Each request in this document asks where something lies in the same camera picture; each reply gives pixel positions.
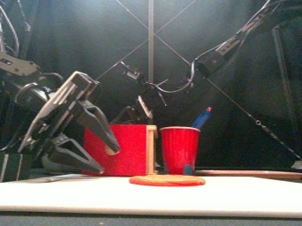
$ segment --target metal rod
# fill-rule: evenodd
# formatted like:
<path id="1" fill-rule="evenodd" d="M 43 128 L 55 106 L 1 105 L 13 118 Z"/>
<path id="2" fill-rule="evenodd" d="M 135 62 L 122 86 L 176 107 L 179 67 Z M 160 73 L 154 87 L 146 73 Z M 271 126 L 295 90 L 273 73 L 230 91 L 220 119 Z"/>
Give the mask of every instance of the metal rod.
<path id="1" fill-rule="evenodd" d="M 148 0 L 148 82 L 154 82 L 155 66 L 155 2 Z"/>

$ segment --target cable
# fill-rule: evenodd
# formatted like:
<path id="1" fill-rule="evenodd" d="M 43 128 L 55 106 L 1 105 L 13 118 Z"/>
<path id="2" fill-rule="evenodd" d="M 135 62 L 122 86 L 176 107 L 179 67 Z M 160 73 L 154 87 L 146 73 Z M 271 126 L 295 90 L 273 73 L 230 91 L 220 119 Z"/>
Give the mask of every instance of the cable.
<path id="1" fill-rule="evenodd" d="M 16 32 L 15 32 L 15 28 L 13 28 L 13 25 L 11 23 L 11 20 L 7 17 L 5 11 L 4 11 L 1 6 L 0 6 L 0 11 L 1 11 L 3 15 L 5 16 L 5 22 L 7 22 L 8 26 L 9 26 L 9 29 L 11 29 L 13 38 L 15 38 L 15 56 L 17 57 L 17 55 L 19 55 L 19 39 L 17 39 L 17 35 L 16 35 Z"/>

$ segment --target red container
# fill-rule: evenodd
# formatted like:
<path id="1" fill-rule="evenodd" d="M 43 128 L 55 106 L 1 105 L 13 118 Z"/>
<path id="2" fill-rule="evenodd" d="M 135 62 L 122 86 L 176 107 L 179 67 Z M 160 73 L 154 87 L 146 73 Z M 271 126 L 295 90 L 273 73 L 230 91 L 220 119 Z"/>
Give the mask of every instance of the red container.
<path id="1" fill-rule="evenodd" d="M 191 175 L 195 170 L 200 131 L 192 127 L 170 126 L 160 129 L 166 172 Z"/>

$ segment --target red box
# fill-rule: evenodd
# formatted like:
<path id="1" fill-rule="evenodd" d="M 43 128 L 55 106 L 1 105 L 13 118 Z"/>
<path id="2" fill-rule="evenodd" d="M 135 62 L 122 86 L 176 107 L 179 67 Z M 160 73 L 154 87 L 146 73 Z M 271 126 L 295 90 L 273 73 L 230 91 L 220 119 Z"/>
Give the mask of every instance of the red box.
<path id="1" fill-rule="evenodd" d="M 112 153 L 95 134 L 85 130 L 84 149 L 105 168 L 104 176 L 144 176 L 155 174 L 155 138 L 156 126 L 146 124 L 111 124 L 120 146 Z"/>

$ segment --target wire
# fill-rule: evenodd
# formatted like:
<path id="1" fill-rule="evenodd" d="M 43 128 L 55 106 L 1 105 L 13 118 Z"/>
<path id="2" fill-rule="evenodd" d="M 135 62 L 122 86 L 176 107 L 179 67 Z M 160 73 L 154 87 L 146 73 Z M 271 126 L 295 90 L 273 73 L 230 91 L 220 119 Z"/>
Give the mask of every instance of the wire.
<path id="1" fill-rule="evenodd" d="M 17 55 L 19 55 L 19 39 L 17 39 L 17 35 L 16 35 L 16 32 L 15 32 L 15 28 L 13 28 L 13 25 L 11 23 L 11 20 L 7 17 L 5 11 L 4 11 L 1 6 L 0 6 L 0 11 L 1 11 L 3 15 L 5 16 L 5 22 L 7 22 L 8 26 L 9 26 L 9 29 L 11 29 L 13 38 L 15 38 L 15 51 L 13 52 L 15 52 L 15 56 L 17 57 Z"/>
<path id="2" fill-rule="evenodd" d="M 163 88 L 159 87 L 160 84 L 163 84 L 164 82 L 167 82 L 167 80 L 164 82 L 162 82 L 159 85 L 151 83 L 151 82 L 147 82 L 147 84 L 152 87 L 156 88 L 158 91 L 160 91 L 162 93 L 166 93 L 166 94 L 175 94 L 175 93 L 179 93 L 182 92 L 183 90 L 186 90 L 186 88 L 191 85 L 192 81 L 194 81 L 194 77 L 195 77 L 195 61 L 192 62 L 191 64 L 191 76 L 190 76 L 190 79 L 187 81 L 187 83 L 176 90 L 172 90 L 172 91 L 168 91 L 168 90 L 164 90 Z"/>

